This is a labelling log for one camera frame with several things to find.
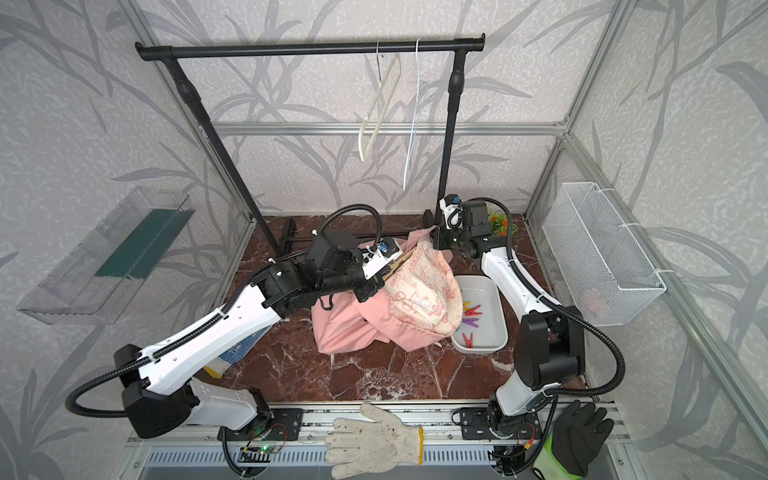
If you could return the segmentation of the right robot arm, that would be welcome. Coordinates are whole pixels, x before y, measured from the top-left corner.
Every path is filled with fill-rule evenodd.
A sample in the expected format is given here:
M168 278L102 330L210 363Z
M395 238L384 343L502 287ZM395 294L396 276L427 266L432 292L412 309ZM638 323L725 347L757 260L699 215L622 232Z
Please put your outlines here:
M490 397L481 428L487 435L509 438L528 421L537 422L537 412L559 395L594 397L615 390L625 378L626 361L618 345L585 321L578 308L562 305L536 282L514 251L512 235L493 231L489 204L509 213L487 197L463 201L450 194L440 199L434 241L440 250L458 248L478 261L518 318L514 372ZM587 333L609 349L615 373L598 387L566 388L585 372Z

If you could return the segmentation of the white hanger of rainbow jacket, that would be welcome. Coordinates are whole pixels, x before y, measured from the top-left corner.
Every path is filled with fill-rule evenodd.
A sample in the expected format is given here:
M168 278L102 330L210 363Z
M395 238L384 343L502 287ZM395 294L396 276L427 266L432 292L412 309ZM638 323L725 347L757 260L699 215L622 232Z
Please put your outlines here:
M415 72L416 72L415 93L414 93L414 99L413 99L412 116L411 116L411 122L409 127L407 148L406 148L406 159L405 159L403 175L402 175L401 187L403 192L405 192L407 189L408 175L409 175L410 166L413 158L413 151L415 148L415 141L416 141L416 133L417 133L419 117L420 117L420 102L421 102L421 68L420 68L420 58L419 58L420 44L421 44L421 39L418 38L415 41L415 47L414 47L414 61L415 61Z

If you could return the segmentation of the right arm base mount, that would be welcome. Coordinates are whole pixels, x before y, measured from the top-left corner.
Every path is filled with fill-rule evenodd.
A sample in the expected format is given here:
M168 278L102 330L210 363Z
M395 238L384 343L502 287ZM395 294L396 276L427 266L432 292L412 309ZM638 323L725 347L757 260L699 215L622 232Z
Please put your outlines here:
M507 416L486 407L463 407L451 414L463 440L517 440L528 442L541 438L541 423L536 413Z

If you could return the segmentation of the pink jacket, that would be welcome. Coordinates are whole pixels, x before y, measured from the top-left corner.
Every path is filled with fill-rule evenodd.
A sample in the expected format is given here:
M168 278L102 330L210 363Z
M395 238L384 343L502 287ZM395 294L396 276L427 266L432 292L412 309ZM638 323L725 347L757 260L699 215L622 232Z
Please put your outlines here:
M448 250L433 248L430 229L397 241L407 255L364 302L352 292L326 295L312 307L318 351L331 355L393 342L410 352L451 336L463 317L461 289Z

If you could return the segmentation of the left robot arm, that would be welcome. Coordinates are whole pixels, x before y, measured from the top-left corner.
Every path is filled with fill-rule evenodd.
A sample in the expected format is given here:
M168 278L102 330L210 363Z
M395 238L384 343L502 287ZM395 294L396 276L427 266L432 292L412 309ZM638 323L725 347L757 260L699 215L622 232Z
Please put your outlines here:
M333 212L316 230L309 248L279 257L251 273L230 299L202 319L148 347L126 345L114 370L75 387L64 405L86 418L126 418L143 438L185 424L213 424L234 431L268 425L263 398L249 390L209 385L196 373L251 335L296 311L351 292L365 302L385 285L384 277L403 249L383 234L370 205Z

